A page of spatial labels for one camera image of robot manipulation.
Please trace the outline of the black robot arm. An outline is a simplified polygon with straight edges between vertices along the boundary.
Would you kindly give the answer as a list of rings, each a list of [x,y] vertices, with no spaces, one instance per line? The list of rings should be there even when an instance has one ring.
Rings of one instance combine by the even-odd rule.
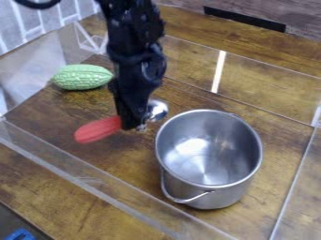
[[[145,126],[149,101],[161,86],[168,58],[160,43],[165,21],[152,0],[96,0],[108,21],[108,53],[116,65],[109,83],[122,129]]]

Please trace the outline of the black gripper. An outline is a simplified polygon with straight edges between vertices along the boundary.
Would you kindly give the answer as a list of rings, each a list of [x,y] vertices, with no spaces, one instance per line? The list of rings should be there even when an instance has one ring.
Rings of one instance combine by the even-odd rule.
[[[108,51],[110,60],[117,65],[110,90],[116,97],[122,129],[145,132],[150,96],[161,86],[168,70],[162,45],[153,43],[138,53],[120,52],[112,46]]]

